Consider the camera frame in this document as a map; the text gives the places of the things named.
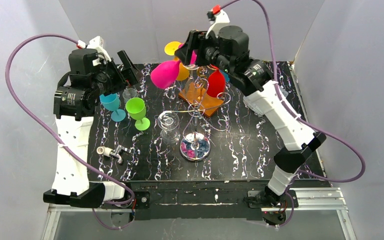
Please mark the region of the green wine glass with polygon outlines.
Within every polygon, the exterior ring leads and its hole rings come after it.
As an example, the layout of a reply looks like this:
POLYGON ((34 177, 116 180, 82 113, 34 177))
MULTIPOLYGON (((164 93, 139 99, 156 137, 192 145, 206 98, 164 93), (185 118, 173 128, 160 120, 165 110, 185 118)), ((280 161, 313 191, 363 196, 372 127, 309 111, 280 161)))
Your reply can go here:
POLYGON ((151 122, 146 117, 147 109, 145 101, 139 97, 133 97, 129 99, 125 104, 125 109, 129 116, 135 120, 135 127, 139 131, 147 130, 151 122))

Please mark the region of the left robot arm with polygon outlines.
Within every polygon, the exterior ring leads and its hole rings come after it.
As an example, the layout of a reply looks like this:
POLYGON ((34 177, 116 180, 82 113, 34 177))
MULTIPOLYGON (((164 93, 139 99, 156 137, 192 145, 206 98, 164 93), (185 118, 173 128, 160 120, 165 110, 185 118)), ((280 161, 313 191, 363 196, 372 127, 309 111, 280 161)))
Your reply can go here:
POLYGON ((92 48, 69 54, 70 70, 58 81, 53 99, 59 146, 54 181, 43 194, 45 203, 98 208, 105 202, 124 205, 131 200, 125 184, 88 177, 89 137, 100 96, 119 93, 143 76, 124 50, 118 57, 121 65, 92 48))

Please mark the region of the clear patterned wine glass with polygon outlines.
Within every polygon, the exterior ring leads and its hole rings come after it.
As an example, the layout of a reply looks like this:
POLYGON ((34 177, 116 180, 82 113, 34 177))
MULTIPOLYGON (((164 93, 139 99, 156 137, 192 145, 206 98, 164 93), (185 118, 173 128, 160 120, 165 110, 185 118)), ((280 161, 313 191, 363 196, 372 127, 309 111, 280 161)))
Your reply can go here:
POLYGON ((138 95, 138 91, 135 88, 126 88, 122 92, 122 98, 125 103, 127 103, 132 98, 136 98, 137 95, 138 95))

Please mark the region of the teal blue wine glass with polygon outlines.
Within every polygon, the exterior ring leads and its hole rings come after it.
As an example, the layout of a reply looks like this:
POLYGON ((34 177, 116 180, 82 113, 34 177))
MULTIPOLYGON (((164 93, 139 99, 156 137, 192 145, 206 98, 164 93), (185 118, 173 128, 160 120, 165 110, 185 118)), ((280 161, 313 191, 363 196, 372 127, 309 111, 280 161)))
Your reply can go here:
POLYGON ((120 108, 121 100, 118 93, 101 94, 99 100, 102 106, 111 112, 112 121, 121 122, 126 118, 126 112, 120 108))

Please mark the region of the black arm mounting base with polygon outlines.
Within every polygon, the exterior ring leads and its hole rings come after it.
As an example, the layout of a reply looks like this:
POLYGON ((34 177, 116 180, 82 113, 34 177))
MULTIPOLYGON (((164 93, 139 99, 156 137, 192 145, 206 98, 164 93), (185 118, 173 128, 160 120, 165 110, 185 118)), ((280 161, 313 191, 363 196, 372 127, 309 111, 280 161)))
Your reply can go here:
POLYGON ((272 203, 265 194, 266 180, 130 181, 134 219, 246 219, 281 225, 287 212, 299 206, 297 194, 272 203))

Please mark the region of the pink wine glass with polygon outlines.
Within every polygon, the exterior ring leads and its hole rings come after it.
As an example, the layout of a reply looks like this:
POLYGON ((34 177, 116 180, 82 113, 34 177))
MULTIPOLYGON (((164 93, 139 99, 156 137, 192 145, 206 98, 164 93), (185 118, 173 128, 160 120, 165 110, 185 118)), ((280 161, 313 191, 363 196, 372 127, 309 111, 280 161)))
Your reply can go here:
POLYGON ((150 74, 152 83, 159 89, 170 87, 175 81, 184 81, 189 77, 189 70, 175 56, 175 51, 183 44, 178 41, 171 41, 164 47, 164 52, 174 56, 173 60, 160 63, 150 74))

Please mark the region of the clear wine glass front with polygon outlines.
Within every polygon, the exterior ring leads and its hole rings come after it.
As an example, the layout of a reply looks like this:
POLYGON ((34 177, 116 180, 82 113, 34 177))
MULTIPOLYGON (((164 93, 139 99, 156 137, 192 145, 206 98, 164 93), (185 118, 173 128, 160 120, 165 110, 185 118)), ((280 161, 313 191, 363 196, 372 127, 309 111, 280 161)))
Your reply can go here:
POLYGON ((164 143, 175 145, 180 140, 180 119, 173 111, 163 111, 157 118, 157 124, 161 128, 160 136, 164 143))

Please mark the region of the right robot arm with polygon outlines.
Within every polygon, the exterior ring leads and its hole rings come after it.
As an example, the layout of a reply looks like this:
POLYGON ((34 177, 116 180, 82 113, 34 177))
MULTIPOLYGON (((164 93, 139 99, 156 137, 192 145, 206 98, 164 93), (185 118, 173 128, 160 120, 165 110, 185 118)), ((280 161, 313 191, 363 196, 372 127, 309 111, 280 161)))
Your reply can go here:
POLYGON ((274 157, 275 169, 264 189, 266 197, 279 199, 326 135, 301 123, 274 80, 277 74, 264 61, 250 56, 249 36, 239 26, 224 26, 218 34, 191 30, 175 56, 188 65, 193 54, 197 66, 213 65, 226 72, 230 83, 242 92, 244 104, 266 116, 280 135, 284 147, 274 157))

